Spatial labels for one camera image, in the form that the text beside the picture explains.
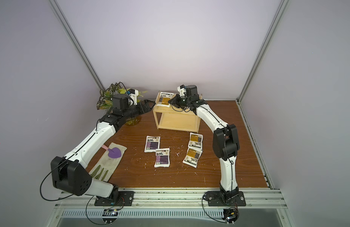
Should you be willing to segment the yellow coffee bag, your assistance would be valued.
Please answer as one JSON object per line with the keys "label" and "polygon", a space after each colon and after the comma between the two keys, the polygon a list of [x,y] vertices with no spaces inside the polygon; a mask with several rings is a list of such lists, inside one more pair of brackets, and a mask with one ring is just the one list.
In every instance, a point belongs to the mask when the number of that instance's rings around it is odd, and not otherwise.
{"label": "yellow coffee bag", "polygon": [[189,148],[203,150],[202,142],[203,142],[203,135],[192,133],[192,132],[190,133],[190,139],[188,142]]}
{"label": "yellow coffee bag", "polygon": [[171,92],[159,92],[159,95],[156,99],[156,105],[158,107],[170,107],[169,100],[172,99],[174,93]]}
{"label": "yellow coffee bag", "polygon": [[183,163],[194,168],[197,168],[198,161],[202,155],[203,151],[196,148],[188,148]]}

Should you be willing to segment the purple coffee bag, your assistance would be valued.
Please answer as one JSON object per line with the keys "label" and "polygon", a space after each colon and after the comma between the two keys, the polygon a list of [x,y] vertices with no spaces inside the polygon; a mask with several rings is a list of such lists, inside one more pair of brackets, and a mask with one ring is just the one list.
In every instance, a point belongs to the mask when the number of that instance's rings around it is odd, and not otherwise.
{"label": "purple coffee bag", "polygon": [[170,166],[170,148],[160,148],[155,151],[156,161],[154,167]]}
{"label": "purple coffee bag", "polygon": [[147,136],[145,144],[145,153],[155,152],[160,147],[160,136]]}

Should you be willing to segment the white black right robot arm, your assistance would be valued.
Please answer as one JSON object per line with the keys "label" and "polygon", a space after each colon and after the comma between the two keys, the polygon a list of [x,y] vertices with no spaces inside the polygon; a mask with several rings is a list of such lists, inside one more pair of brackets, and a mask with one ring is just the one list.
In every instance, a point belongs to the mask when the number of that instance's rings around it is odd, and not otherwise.
{"label": "white black right robot arm", "polygon": [[213,132],[212,148],[220,161],[220,196],[224,202],[230,202],[239,195],[236,181],[236,158],[240,149],[238,131],[235,125],[228,124],[218,117],[200,98],[195,85],[181,85],[178,94],[169,100],[169,104],[182,110],[189,109],[201,118]]}

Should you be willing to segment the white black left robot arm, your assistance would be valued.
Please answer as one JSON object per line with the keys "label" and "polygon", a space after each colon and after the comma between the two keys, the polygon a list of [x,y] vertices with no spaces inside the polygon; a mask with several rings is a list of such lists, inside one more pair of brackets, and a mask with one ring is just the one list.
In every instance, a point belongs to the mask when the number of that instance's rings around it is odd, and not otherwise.
{"label": "white black left robot arm", "polygon": [[135,102],[135,95],[115,94],[113,107],[99,119],[95,129],[72,151],[64,157],[55,157],[51,161],[51,176],[56,189],[72,195],[84,194],[102,198],[114,195],[114,185],[97,180],[86,171],[90,160],[131,117],[137,117],[152,111],[155,101]]}

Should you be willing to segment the light wooden two-tier shelf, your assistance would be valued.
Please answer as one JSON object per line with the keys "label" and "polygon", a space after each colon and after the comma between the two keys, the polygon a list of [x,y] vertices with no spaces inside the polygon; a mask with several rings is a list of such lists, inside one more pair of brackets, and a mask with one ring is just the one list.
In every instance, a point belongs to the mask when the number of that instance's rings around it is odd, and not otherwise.
{"label": "light wooden two-tier shelf", "polygon": [[153,115],[157,129],[167,129],[176,131],[199,132],[201,119],[192,111],[184,111],[179,108],[159,106],[161,92],[158,93],[156,102],[153,108]]}

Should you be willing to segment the artificial green leafy plant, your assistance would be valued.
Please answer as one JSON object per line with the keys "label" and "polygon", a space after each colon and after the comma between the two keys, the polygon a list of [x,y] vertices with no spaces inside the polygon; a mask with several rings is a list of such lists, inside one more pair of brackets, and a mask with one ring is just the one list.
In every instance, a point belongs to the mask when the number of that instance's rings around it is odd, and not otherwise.
{"label": "artificial green leafy plant", "polygon": [[[122,82],[118,82],[115,84],[111,84],[107,89],[100,90],[100,97],[96,104],[97,110],[100,110],[100,109],[110,110],[113,105],[112,97],[115,94],[127,94],[127,90],[129,89],[127,89]],[[147,93],[147,91],[143,91],[143,92],[139,91],[138,97],[144,97],[143,94],[145,93]]]}

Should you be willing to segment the amber transparent plastic vase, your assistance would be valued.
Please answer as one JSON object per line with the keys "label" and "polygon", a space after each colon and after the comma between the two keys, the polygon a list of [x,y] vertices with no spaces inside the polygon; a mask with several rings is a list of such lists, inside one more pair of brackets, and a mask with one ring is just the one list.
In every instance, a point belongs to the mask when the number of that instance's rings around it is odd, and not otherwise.
{"label": "amber transparent plastic vase", "polygon": [[139,116],[136,116],[136,117],[132,117],[132,118],[129,118],[126,122],[125,122],[125,125],[126,126],[135,126],[137,125],[140,121],[141,121],[142,117],[139,115]]}

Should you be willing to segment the purple pink small shovel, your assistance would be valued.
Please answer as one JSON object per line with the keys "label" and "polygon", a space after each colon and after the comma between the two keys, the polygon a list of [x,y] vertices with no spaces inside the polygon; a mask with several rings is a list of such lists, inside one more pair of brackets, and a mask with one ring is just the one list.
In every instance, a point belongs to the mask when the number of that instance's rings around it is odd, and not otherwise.
{"label": "purple pink small shovel", "polygon": [[122,156],[122,152],[118,147],[115,148],[109,148],[106,145],[102,145],[101,148],[108,151],[108,156],[112,159],[118,159]]}

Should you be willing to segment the beige green gardening glove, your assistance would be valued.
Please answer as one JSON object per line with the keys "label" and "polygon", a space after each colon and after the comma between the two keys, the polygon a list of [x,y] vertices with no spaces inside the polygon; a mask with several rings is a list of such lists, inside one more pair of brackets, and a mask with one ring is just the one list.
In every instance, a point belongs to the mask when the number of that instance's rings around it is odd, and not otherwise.
{"label": "beige green gardening glove", "polygon": [[115,148],[115,147],[118,147],[121,150],[122,156],[118,159],[112,159],[108,156],[108,151],[105,151],[105,153],[96,163],[96,165],[89,172],[89,175],[92,178],[103,182],[109,181],[110,177],[118,167],[125,151],[127,150],[125,146],[122,146],[119,144],[111,143],[109,145],[109,148]]}

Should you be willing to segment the left small circuit board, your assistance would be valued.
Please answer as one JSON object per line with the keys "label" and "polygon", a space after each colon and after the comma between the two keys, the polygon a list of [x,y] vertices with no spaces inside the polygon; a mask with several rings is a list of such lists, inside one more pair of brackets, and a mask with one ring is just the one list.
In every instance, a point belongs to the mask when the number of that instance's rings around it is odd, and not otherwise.
{"label": "left small circuit board", "polygon": [[102,213],[102,220],[104,224],[112,224],[117,220],[119,211],[116,209],[104,209]]}

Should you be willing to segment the small circuit board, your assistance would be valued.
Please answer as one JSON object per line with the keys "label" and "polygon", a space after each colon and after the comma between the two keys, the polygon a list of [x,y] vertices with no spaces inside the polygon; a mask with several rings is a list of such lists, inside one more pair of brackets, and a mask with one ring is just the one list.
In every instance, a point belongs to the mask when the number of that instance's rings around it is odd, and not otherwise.
{"label": "small circuit board", "polygon": [[102,213],[102,220],[104,224],[112,224],[117,220],[119,211],[116,209],[104,209]]}
{"label": "small circuit board", "polygon": [[239,218],[239,211],[236,207],[231,207],[223,210],[223,220],[227,224],[233,224],[238,220]]}

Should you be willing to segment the right small circuit board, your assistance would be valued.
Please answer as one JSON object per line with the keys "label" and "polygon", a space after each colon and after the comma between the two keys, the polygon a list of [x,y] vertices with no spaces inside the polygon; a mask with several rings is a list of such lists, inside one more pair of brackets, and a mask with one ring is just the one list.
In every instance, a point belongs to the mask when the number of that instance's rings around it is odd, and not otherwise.
{"label": "right small circuit board", "polygon": [[231,207],[223,210],[223,220],[227,224],[233,224],[238,220],[239,218],[239,211],[236,207]]}

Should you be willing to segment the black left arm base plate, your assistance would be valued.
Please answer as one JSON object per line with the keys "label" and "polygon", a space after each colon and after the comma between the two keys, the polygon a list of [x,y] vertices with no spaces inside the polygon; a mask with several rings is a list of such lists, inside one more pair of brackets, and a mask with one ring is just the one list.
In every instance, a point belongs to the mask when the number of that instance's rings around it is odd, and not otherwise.
{"label": "black left arm base plate", "polygon": [[96,197],[95,206],[132,206],[134,191],[115,191],[109,197]]}

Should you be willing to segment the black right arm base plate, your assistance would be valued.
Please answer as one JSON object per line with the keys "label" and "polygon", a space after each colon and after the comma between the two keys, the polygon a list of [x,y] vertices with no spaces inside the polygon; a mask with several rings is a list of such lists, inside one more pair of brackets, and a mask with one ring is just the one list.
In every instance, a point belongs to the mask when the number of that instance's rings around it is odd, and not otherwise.
{"label": "black right arm base plate", "polygon": [[227,206],[227,207],[245,207],[246,199],[244,193],[239,191],[237,195],[233,197],[227,197],[221,191],[207,191],[203,199],[208,203],[209,206]]}

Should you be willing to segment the aluminium front rail frame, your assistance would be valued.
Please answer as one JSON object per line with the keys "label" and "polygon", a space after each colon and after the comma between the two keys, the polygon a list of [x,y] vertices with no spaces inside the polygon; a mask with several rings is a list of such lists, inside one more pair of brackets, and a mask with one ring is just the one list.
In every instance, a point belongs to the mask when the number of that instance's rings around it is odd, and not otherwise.
{"label": "aluminium front rail frame", "polygon": [[[124,206],[119,211],[120,218],[205,218],[217,219],[223,216],[227,206],[211,207],[203,199],[207,191],[216,188],[120,188],[119,191],[134,191],[132,206]],[[241,209],[274,209],[283,227],[294,227],[282,192],[270,188],[240,188],[246,199],[245,207]],[[46,226],[57,227],[60,219],[70,218],[100,218],[108,206],[95,206],[96,198],[91,195],[70,196],[66,192],[60,194],[54,210]]]}

